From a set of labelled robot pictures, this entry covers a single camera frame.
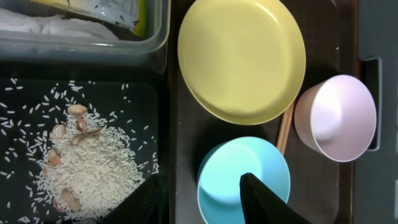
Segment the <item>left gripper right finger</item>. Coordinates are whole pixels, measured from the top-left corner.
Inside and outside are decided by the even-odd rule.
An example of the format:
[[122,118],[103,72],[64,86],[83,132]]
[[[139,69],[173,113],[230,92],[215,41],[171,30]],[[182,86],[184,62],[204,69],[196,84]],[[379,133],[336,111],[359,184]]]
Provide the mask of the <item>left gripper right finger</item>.
[[239,188],[245,224],[310,224],[254,174],[243,174]]

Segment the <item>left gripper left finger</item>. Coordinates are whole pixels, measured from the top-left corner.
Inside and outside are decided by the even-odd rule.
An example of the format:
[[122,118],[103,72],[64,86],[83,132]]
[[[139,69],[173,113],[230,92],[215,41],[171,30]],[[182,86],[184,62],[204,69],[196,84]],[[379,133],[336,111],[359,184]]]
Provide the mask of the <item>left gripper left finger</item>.
[[157,224],[160,216],[159,197],[159,174],[154,174],[99,224]]

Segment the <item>rice and nut shells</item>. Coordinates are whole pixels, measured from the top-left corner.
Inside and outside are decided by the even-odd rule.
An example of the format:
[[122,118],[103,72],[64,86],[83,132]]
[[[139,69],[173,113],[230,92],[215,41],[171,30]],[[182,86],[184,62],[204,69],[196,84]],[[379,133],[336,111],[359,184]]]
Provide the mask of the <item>rice and nut shells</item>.
[[70,105],[66,123],[53,127],[53,148],[39,161],[39,185],[72,223],[97,223],[144,181],[114,128],[103,128],[86,106]]

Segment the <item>blue bowl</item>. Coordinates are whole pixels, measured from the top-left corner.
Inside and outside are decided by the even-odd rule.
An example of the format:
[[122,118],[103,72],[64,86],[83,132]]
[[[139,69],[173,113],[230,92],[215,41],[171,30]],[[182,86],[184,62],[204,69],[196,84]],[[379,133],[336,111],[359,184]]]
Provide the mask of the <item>blue bowl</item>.
[[214,147],[200,164],[197,199],[205,223],[244,223],[239,182],[245,173],[288,202],[290,172],[278,148],[253,136],[236,138]]

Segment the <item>white napkin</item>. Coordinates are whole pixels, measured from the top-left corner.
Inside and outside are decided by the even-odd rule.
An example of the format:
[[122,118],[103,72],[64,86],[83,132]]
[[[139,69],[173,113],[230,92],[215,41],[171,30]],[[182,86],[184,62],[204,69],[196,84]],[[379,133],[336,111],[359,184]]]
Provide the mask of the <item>white napkin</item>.
[[81,19],[64,19],[61,15],[31,17],[1,8],[1,30],[31,34],[118,40],[106,26]]

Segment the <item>green snack wrapper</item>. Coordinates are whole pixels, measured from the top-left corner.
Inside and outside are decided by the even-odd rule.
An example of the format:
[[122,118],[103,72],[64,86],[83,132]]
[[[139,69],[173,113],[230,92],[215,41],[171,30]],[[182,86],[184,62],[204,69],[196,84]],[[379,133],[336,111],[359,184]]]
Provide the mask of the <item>green snack wrapper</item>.
[[33,0],[41,4],[105,21],[146,36],[146,0]]

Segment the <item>pink bowl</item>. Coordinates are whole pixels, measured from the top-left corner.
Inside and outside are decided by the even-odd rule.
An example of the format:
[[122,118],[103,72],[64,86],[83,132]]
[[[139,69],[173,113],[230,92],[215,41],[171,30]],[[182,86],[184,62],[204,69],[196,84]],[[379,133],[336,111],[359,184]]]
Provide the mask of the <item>pink bowl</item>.
[[350,75],[337,75],[303,93],[294,112],[302,142],[336,162],[350,162],[371,144],[376,105],[368,88]]

